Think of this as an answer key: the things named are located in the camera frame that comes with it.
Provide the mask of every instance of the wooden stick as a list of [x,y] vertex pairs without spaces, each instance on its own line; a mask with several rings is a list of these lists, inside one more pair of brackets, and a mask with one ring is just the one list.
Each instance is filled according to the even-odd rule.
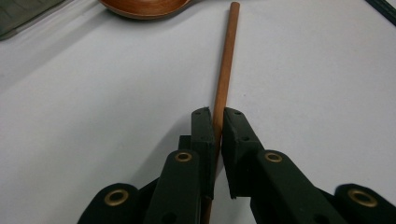
[[[239,3],[232,2],[228,18],[227,33],[221,60],[218,89],[216,93],[215,109],[213,112],[213,130],[216,139],[216,164],[219,160],[221,132],[223,126],[223,112],[227,103],[228,87],[230,83],[231,67],[233,64],[233,47],[235,44],[236,27],[239,17]],[[208,224],[212,208],[211,199],[202,199],[201,224]]]

